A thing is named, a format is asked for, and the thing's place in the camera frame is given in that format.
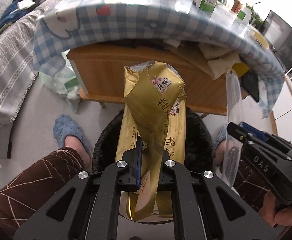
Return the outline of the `person's right hand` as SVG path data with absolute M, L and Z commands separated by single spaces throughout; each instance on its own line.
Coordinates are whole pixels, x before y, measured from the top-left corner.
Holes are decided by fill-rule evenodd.
M 286 207 L 280 211 L 276 208 L 275 195 L 268 191 L 263 199 L 262 208 L 259 210 L 259 215 L 271 226 L 292 226 L 292 207 Z

